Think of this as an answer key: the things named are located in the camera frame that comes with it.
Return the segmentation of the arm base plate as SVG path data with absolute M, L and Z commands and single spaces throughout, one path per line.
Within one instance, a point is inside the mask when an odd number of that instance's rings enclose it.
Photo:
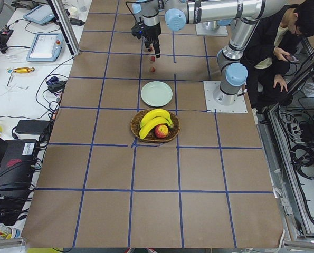
M 244 91 L 227 95 L 220 89 L 220 81 L 204 81 L 206 110 L 210 113 L 247 113 Z
M 196 34 L 201 36 L 218 36 L 227 37 L 228 31 L 226 26 L 219 26 L 217 21 L 198 23 L 195 25 Z

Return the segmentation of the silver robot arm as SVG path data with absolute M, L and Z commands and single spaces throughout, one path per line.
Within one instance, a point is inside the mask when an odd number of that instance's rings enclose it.
M 222 80 L 214 90 L 213 98 L 221 105 L 233 104 L 246 82 L 248 71 L 240 59 L 265 9 L 266 1 L 164 2 L 165 21 L 173 31 L 179 31 L 190 23 L 235 20 L 228 45 L 217 55 Z
M 136 19 L 131 33 L 137 39 L 143 39 L 145 48 L 153 47 L 156 58 L 160 58 L 159 35 L 161 25 L 159 12 L 164 9 L 164 1 L 135 1 L 132 4 Z

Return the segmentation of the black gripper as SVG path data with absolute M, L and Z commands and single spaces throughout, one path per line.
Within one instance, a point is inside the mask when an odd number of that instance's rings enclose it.
M 159 45 L 159 35 L 161 34 L 161 25 L 157 23 L 153 26 L 148 26 L 143 22 L 135 23 L 131 29 L 131 33 L 137 39 L 144 37 L 145 49 L 150 52 L 150 44 L 153 44 L 155 51 L 155 56 L 160 58 L 160 45 Z

